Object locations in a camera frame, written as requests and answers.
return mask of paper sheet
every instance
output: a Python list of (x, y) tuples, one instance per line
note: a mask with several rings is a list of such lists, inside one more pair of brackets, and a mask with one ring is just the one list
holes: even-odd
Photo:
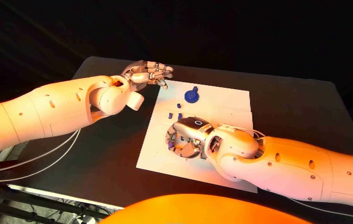
[[(198, 101), (191, 104), (184, 100), (184, 93), (194, 86), (198, 89)], [(178, 113), (182, 117), (195, 116), (204, 119), (213, 127), (226, 123), (251, 129), (247, 91), (166, 81), (166, 90), (159, 88), (158, 92), (136, 168), (256, 193), (257, 188), (249, 182), (226, 180), (200, 155), (194, 159), (185, 159), (166, 150), (165, 131), (177, 121)]]

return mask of blue game piece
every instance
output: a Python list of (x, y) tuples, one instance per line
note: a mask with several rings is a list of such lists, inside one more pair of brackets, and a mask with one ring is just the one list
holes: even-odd
[(198, 101), (198, 93), (197, 93), (197, 87), (192, 87), (192, 90), (188, 90), (184, 95), (184, 99), (188, 103), (194, 103)]

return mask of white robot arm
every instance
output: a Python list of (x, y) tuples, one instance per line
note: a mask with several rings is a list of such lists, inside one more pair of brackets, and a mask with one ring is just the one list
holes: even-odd
[(172, 68), (136, 61), (119, 76), (94, 76), (44, 85), (0, 103), (0, 150), (27, 140), (58, 136), (116, 114), (138, 110), (146, 84), (166, 88)]
[[(246, 180), (296, 200), (353, 205), (353, 156), (299, 141), (253, 138), (237, 128), (213, 128), (200, 118), (182, 118), (165, 134), (168, 150), (194, 158), (203, 147), (207, 162), (228, 181)], [(177, 135), (187, 142), (182, 147)]]

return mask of table surface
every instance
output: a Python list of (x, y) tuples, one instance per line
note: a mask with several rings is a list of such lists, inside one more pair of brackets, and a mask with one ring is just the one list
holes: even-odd
[[(116, 75), (129, 63), (126, 60), (90, 57), (73, 79)], [(175, 81), (250, 92), (253, 128), (263, 134), (353, 155), (353, 122), (332, 83), (175, 65), (172, 68)], [(122, 207), (155, 196), (201, 193), (260, 204), (308, 221), (351, 220), (349, 217), (300, 206), (260, 189), (254, 194), (135, 168), (158, 89), (158, 86), (148, 86), (139, 91), (145, 101), (136, 112), (125, 107), (117, 115), (81, 128), (74, 146), (63, 159), (40, 174), (11, 184)], [(67, 135), (63, 135), (30, 141), (18, 160), (44, 153), (66, 138)], [(35, 172), (58, 158), (67, 147), (64, 145), (50, 155), (17, 167), (7, 177)], [(353, 214), (351, 206), (309, 204)]]

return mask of black wall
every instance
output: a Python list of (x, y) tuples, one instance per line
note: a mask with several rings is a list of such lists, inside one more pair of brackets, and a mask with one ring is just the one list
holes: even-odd
[(326, 80), (353, 114), (351, 2), (1, 0), (0, 99), (94, 55)]

